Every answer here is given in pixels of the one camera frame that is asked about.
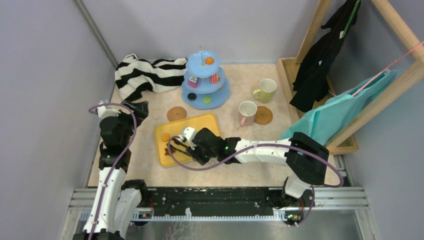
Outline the black macaron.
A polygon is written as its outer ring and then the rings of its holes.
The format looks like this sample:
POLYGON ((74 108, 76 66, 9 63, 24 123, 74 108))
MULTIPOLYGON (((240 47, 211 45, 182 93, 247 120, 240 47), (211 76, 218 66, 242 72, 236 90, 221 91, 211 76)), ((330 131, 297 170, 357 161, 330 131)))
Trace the black macaron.
POLYGON ((194 100, 196 100, 196 98, 197 98, 197 95, 195 93, 193 93, 193 92, 187 94, 187 99, 189 101, 194 101, 194 100))

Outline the green macaron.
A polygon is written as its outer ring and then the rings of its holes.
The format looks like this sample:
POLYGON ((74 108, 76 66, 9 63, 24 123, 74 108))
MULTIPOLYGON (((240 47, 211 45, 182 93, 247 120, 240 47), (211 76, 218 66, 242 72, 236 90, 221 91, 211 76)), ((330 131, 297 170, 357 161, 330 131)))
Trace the green macaron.
POLYGON ((210 104, 212 102, 212 99, 209 96, 205 96, 205 97, 203 97, 202 102, 204 104, 210 104))

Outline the blue three-tier cake stand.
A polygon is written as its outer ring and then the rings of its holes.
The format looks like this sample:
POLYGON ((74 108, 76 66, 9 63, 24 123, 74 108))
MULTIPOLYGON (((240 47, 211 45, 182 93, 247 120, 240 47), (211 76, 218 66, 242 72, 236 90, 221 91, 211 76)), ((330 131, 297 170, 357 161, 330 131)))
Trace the blue three-tier cake stand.
POLYGON ((191 107, 198 110, 215 109, 221 106, 230 97, 231 93, 229 80, 221 67, 221 60, 215 52, 202 49, 188 57, 184 81, 181 87, 182 99, 191 107), (204 59, 207 57, 213 57, 214 64, 205 64, 204 59), (210 76, 213 74, 220 76, 217 84, 210 83, 210 76), (188 86, 188 78, 191 76, 199 78, 197 88, 188 86), (197 95, 196 100, 188 100, 187 94, 189 93, 195 93, 197 95), (211 97, 210 104, 203 103, 203 97, 206 96, 211 97))

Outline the purple triangular cake slice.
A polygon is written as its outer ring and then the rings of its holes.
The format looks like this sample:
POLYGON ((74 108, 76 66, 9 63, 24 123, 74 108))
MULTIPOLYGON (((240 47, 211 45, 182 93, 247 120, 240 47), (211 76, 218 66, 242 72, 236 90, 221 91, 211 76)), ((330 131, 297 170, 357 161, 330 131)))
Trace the purple triangular cake slice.
POLYGON ((187 85, 193 89, 196 89, 199 85, 200 79, 195 76, 190 76, 187 80, 187 85))

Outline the red striped cake slice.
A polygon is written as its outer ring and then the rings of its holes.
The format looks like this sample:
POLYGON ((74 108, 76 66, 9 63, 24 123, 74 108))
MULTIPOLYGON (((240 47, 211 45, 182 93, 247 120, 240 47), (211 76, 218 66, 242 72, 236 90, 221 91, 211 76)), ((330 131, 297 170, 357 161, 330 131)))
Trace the red striped cake slice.
POLYGON ((209 77, 209 82, 213 85, 217 84, 219 80, 220 80, 220 76, 218 76, 216 73, 209 77))

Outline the orange flower cookie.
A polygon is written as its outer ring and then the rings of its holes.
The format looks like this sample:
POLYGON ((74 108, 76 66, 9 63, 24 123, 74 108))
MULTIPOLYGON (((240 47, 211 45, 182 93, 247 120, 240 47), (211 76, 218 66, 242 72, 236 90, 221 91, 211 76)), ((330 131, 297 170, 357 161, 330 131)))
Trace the orange flower cookie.
POLYGON ((213 57, 211 57, 211 56, 208 56, 208 57, 206 57, 206 58, 204 59, 204 63, 205 63, 206 65, 212 65, 212 64, 214 64, 214 63, 215 63, 215 59, 214 59, 213 57))

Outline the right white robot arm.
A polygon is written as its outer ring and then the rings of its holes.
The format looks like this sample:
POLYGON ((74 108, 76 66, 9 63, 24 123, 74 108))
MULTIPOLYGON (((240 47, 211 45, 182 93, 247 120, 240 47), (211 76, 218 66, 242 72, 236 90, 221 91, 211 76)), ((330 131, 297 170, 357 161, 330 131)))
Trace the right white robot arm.
POLYGON ((205 127, 201 130, 185 127, 167 143, 168 154, 173 160, 176 159, 176 146, 184 147, 183 154, 202 166, 215 159, 218 162, 214 167, 270 163, 290 168, 292 175, 284 181, 281 193, 287 206, 295 206, 310 186, 322 186, 329 167, 327 148, 302 132, 280 140, 255 141, 241 137, 223 139, 205 127))

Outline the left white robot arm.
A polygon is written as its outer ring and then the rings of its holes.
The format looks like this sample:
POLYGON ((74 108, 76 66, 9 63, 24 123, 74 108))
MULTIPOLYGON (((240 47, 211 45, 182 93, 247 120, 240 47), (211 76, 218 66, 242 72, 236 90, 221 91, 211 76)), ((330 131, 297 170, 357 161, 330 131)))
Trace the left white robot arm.
POLYGON ((137 128, 149 115, 148 101, 101 101, 88 110, 100 119, 99 179, 90 215, 74 240, 124 240, 137 207, 149 203, 144 180, 126 180, 130 146, 137 128))

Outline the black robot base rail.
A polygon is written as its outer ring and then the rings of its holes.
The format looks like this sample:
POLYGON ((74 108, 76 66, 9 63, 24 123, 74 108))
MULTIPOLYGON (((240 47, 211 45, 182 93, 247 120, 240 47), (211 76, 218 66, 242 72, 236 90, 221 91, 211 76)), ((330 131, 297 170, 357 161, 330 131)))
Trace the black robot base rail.
POLYGON ((136 226, 153 221, 278 221, 296 226, 314 206, 310 189, 294 198, 282 187, 156 187, 143 193, 130 221, 136 226))

